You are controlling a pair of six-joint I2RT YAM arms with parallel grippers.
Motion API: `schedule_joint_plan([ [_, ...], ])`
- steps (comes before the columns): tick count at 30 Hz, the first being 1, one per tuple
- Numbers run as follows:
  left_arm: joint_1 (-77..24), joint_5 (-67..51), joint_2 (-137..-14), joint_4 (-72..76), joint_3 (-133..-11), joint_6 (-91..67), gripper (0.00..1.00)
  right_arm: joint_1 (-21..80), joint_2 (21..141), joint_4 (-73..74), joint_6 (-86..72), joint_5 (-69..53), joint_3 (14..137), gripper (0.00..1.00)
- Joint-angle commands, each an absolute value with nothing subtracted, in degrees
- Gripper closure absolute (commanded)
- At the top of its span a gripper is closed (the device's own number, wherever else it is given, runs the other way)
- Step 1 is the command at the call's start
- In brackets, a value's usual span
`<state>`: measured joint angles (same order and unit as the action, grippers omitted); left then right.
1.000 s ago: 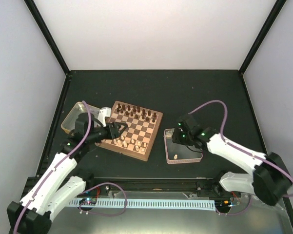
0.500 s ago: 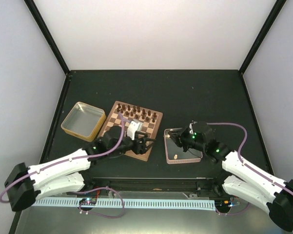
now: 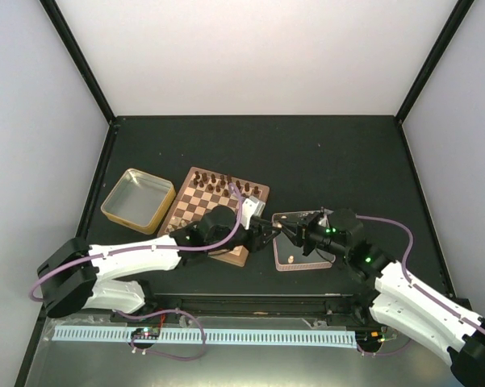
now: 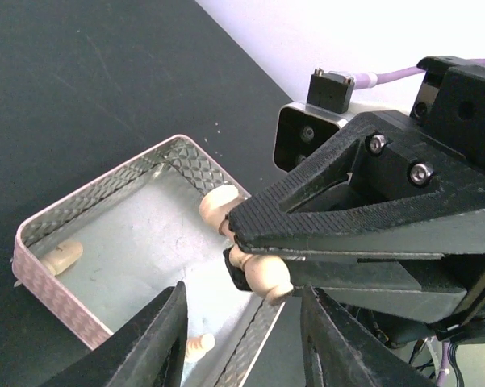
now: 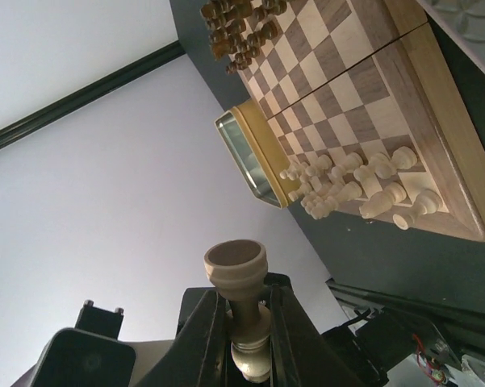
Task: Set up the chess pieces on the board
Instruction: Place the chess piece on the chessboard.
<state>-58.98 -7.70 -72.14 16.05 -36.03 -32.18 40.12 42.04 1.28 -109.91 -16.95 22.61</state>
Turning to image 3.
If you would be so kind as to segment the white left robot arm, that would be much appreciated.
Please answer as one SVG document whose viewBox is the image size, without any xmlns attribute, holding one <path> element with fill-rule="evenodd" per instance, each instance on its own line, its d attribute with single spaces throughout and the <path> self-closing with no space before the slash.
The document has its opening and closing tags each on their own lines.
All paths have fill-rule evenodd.
<svg viewBox="0 0 485 387">
<path fill-rule="evenodd" d="M 129 276 L 171 271 L 212 252 L 230 252 L 239 246 L 257 252 L 279 232 L 244 201 L 238 211 L 217 206 L 168 235 L 137 243 L 91 245 L 83 238 L 72 238 L 38 267 L 28 297 L 42 303 L 49 318 L 100 309 L 147 322 L 156 315 L 157 302 L 138 281 L 128 281 Z"/>
</svg>

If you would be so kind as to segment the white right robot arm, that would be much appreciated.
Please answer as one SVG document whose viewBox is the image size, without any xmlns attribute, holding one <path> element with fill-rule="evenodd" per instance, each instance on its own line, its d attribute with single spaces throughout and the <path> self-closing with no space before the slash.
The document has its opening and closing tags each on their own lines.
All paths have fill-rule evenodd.
<svg viewBox="0 0 485 387">
<path fill-rule="evenodd" d="M 391 327 L 440 357 L 462 385 L 485 386 L 485 317 L 412 275 L 405 259 L 370 241 L 363 220 L 365 216 L 342 209 L 277 222 L 305 255 L 316 249 L 334 255 L 367 287 L 364 297 L 350 306 L 356 323 Z"/>
</svg>

